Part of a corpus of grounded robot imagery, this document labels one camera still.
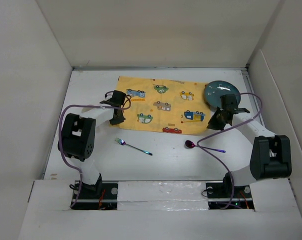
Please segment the teal round plate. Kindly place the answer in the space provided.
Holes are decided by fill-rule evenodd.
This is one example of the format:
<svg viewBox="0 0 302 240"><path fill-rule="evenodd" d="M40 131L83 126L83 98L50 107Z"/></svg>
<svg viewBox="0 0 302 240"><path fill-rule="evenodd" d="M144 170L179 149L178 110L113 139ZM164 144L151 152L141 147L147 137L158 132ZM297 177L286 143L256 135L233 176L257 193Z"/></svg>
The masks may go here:
<svg viewBox="0 0 302 240"><path fill-rule="evenodd" d="M231 83L222 80L212 81L205 85L203 96L205 103L212 109L221 108L221 96L234 94L238 103L241 102L239 90Z"/></svg>

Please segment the yellow cartoon print cloth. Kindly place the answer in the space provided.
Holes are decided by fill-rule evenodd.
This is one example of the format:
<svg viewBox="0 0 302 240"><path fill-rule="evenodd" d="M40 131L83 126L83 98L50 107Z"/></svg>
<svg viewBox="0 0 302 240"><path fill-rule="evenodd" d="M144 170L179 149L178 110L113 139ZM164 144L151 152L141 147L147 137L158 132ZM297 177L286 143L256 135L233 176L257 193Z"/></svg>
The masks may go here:
<svg viewBox="0 0 302 240"><path fill-rule="evenodd" d="M124 130L197 135L206 130L210 108L200 82L120 76L116 89L131 97Z"/></svg>

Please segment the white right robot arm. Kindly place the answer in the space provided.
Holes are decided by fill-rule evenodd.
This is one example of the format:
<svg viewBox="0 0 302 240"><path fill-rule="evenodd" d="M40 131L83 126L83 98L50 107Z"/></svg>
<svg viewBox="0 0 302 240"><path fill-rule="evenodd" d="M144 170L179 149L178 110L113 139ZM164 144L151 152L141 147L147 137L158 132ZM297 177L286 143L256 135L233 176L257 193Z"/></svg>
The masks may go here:
<svg viewBox="0 0 302 240"><path fill-rule="evenodd" d="M283 179L292 173L291 144L286 135L277 135L266 129L246 108L240 108L235 94L220 96L207 128L221 134L237 129L253 145L249 164L229 171L223 178L222 191L233 197L240 187L267 179Z"/></svg>

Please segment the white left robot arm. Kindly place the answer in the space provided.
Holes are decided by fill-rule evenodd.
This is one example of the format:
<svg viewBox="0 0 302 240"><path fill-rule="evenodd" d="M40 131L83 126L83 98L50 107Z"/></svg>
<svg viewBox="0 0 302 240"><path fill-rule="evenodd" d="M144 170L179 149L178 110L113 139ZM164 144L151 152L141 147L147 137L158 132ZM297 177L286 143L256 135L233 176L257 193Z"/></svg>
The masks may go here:
<svg viewBox="0 0 302 240"><path fill-rule="evenodd" d="M102 176L91 158L96 128L105 122L112 126L124 122L124 111L131 107L129 95L118 90L110 93L99 105L67 106L58 123L58 150L64 163L80 175L78 186L71 188L91 198L102 194Z"/></svg>

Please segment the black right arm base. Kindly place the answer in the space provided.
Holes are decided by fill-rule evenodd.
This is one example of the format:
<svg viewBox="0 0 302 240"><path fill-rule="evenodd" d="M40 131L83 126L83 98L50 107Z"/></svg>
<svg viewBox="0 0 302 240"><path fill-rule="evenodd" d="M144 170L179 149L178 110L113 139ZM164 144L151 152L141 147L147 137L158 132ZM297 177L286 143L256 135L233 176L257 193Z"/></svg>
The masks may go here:
<svg viewBox="0 0 302 240"><path fill-rule="evenodd" d="M253 197L249 185L232 188L228 174L222 181L205 183L201 195L208 200L209 210L254 210Z"/></svg>

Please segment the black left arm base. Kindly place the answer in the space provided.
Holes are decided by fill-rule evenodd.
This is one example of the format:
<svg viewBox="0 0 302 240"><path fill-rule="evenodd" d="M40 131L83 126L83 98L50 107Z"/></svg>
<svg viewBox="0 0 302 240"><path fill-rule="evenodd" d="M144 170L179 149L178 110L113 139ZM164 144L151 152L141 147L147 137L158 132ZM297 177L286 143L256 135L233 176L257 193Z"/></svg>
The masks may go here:
<svg viewBox="0 0 302 240"><path fill-rule="evenodd" d="M95 185L83 183L77 200L79 181L70 184L69 188L72 189L72 210L117 210L119 188L117 181L103 181L100 176Z"/></svg>

